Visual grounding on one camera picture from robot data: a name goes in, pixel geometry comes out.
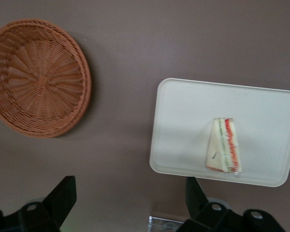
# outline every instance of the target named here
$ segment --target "round wicker basket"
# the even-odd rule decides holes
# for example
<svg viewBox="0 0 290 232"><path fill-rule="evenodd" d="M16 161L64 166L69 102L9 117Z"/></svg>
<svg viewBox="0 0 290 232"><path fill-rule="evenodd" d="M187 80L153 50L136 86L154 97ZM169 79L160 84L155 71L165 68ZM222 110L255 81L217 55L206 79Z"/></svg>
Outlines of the round wicker basket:
<svg viewBox="0 0 290 232"><path fill-rule="evenodd" d="M87 61L75 40L39 19L0 29L0 119L39 138L61 135L82 117L89 102Z"/></svg>

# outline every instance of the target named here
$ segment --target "wicker basket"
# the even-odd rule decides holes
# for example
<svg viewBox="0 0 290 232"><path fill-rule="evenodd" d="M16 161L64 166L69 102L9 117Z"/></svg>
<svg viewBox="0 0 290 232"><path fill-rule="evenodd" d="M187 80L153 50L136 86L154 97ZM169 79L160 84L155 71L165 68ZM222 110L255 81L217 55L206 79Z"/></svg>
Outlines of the wicker basket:
<svg viewBox="0 0 290 232"><path fill-rule="evenodd" d="M0 29L0 118L30 137L70 130L89 102L87 61L64 30L39 19Z"/></svg>

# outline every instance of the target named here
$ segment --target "metal object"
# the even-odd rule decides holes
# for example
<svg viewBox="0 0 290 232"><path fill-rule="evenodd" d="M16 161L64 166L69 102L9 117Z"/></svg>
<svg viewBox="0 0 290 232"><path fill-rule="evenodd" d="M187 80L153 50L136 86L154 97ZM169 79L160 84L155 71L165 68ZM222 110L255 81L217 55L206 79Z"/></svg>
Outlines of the metal object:
<svg viewBox="0 0 290 232"><path fill-rule="evenodd" d="M212 208L216 211L220 211L221 210L221 206L219 204L212 204Z"/></svg>
<svg viewBox="0 0 290 232"><path fill-rule="evenodd" d="M249 209L241 216L220 203L208 202L195 177L187 177L186 205L191 219L177 232L285 232L265 211Z"/></svg>
<svg viewBox="0 0 290 232"><path fill-rule="evenodd" d="M257 212L257 211L252 211L252 212L251 212L251 215L252 215L254 218L256 218L256 219L262 219L262 218L263 218L263 217L262 217L262 214L259 213L259 212Z"/></svg>
<svg viewBox="0 0 290 232"><path fill-rule="evenodd" d="M5 217L0 211L0 232L60 232L75 202L75 177L66 176L43 202L26 204Z"/></svg>

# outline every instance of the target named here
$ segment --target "white tray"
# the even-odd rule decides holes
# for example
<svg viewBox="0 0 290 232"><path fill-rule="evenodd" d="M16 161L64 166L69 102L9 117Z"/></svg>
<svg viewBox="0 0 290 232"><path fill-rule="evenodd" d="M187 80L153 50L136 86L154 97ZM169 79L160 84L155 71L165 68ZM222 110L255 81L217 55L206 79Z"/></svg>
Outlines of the white tray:
<svg viewBox="0 0 290 232"><path fill-rule="evenodd" d="M234 119L243 172L206 168L214 118ZM290 91L181 79L158 88L150 166L164 174L277 187L290 169Z"/></svg>

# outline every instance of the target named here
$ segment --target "brown surface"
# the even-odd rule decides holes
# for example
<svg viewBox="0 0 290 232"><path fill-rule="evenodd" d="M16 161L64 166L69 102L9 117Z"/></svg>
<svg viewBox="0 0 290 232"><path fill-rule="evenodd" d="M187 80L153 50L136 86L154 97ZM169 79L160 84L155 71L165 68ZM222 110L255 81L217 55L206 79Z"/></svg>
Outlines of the brown surface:
<svg viewBox="0 0 290 232"><path fill-rule="evenodd" d="M37 138L67 132L90 91L87 61L64 30L39 19L0 29L0 118L13 130Z"/></svg>
<svg viewBox="0 0 290 232"><path fill-rule="evenodd" d="M151 214L188 216L185 179L148 164L161 80L290 89L290 1L0 1L0 27L28 17L76 39L95 94L59 138L28 138L0 121L0 208L11 213L74 174L78 200L63 231L146 231ZM268 211L290 232L290 175L277 188L200 183L235 212Z"/></svg>

